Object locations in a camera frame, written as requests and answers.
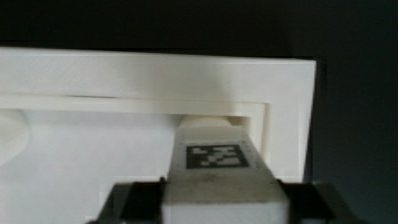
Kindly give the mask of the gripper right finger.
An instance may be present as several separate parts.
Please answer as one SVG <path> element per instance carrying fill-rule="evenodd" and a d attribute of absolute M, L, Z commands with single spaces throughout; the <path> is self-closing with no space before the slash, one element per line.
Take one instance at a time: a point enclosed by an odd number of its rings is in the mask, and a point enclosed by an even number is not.
<path fill-rule="evenodd" d="M 372 224 L 352 212 L 336 187 L 329 183 L 279 182 L 288 200 L 288 224 Z"/>

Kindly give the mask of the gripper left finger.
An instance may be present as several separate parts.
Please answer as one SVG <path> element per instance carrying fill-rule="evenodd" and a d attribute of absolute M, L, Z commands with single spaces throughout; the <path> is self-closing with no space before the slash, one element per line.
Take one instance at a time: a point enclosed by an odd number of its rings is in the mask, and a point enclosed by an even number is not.
<path fill-rule="evenodd" d="M 88 224 L 164 224 L 166 184 L 166 178 L 150 182 L 118 183 L 98 218 Z"/>

